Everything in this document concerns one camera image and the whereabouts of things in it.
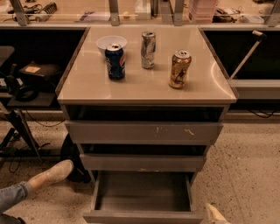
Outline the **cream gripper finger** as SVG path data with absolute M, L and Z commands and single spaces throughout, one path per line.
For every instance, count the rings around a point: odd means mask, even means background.
M 215 206 L 206 204 L 206 210 L 208 219 L 211 224 L 231 224 Z

